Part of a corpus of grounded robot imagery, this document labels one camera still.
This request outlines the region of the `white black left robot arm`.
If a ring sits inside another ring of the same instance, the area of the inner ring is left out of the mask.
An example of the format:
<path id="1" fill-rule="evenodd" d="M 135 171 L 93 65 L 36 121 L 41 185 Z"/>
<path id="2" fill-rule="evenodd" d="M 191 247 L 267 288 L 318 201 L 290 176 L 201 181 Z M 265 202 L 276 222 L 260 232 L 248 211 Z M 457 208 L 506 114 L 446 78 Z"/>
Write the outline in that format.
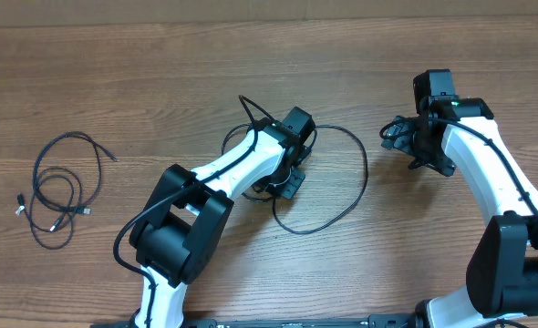
<path id="1" fill-rule="evenodd" d="M 215 161 L 192 170 L 167 168 L 144 210 L 126 226 L 144 279 L 133 327 L 180 327 L 187 287 L 215 252 L 234 201 L 251 187 L 272 198 L 292 198 L 310 153 L 310 118 L 264 118 Z"/>

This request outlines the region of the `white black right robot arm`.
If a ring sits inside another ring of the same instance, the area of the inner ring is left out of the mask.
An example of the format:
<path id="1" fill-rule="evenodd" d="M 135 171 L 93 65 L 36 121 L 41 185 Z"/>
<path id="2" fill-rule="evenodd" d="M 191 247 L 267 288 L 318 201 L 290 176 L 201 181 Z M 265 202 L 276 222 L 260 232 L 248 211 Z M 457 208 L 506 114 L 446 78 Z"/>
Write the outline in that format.
<path id="1" fill-rule="evenodd" d="M 386 149 L 444 176 L 459 170 L 486 228 L 458 290 L 421 302 L 413 327 L 496 327 L 538 316 L 538 190 L 505 147 L 480 98 L 424 97 L 380 132 Z"/>

